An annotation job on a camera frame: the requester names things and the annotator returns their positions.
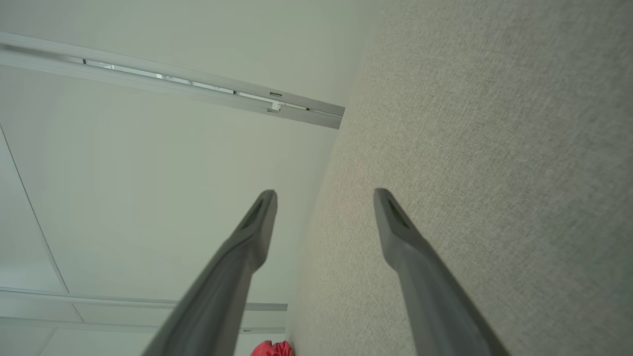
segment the gray fabric surface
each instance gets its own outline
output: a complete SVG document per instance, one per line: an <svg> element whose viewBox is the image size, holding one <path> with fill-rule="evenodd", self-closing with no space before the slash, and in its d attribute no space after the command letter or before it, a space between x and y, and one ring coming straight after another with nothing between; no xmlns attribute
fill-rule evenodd
<svg viewBox="0 0 633 356"><path fill-rule="evenodd" d="M513 355L633 354L633 2L383 6L313 214L298 356L414 353L389 188Z"/></svg>

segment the red object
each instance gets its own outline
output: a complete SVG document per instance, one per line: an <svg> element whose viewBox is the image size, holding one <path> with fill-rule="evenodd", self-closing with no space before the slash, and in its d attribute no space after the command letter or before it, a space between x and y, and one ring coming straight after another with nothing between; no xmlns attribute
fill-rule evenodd
<svg viewBox="0 0 633 356"><path fill-rule="evenodd" d="M251 356L293 356L292 347L288 341L272 344L270 340L260 343L253 350Z"/></svg>

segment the red bag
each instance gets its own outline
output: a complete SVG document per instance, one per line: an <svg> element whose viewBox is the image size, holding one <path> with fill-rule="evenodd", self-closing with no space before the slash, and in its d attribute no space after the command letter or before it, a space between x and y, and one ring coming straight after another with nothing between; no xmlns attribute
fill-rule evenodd
<svg viewBox="0 0 633 356"><path fill-rule="evenodd" d="M253 350L251 356L293 356L292 347L288 341L282 343L272 344L270 340L260 343L259 346Z"/></svg>

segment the red fabric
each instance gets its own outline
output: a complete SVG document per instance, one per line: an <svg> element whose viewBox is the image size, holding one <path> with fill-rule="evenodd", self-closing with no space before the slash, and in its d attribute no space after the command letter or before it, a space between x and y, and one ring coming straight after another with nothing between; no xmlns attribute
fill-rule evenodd
<svg viewBox="0 0 633 356"><path fill-rule="evenodd" d="M292 347L288 341L272 344L270 340L260 343L253 350L251 356L293 356Z"/></svg>

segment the beige textured fabric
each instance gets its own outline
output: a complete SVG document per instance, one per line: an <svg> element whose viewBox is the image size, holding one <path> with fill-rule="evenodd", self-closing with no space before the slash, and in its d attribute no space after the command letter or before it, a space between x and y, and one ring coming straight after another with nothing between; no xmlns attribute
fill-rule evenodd
<svg viewBox="0 0 633 356"><path fill-rule="evenodd" d="M290 304L299 356L411 355L389 188L513 355L633 354L633 2L383 7Z"/></svg>

